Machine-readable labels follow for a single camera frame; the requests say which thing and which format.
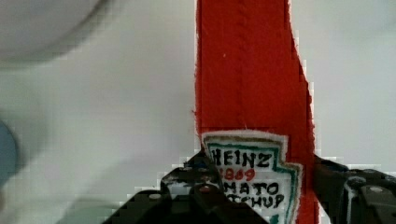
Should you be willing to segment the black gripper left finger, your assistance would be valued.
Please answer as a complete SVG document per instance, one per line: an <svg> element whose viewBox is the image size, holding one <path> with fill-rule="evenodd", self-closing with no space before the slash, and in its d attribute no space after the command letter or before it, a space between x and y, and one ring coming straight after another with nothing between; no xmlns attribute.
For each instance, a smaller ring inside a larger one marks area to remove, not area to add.
<svg viewBox="0 0 396 224"><path fill-rule="evenodd" d="M245 203L226 197L219 171L204 152L142 190L103 224L268 224Z"/></svg>

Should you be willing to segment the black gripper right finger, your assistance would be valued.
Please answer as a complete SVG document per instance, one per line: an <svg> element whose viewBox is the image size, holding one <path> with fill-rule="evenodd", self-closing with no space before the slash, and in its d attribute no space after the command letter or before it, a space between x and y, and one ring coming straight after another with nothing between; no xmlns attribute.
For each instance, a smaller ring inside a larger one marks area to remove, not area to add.
<svg viewBox="0 0 396 224"><path fill-rule="evenodd" d="M396 179L315 157L313 189L332 224L396 224Z"/></svg>

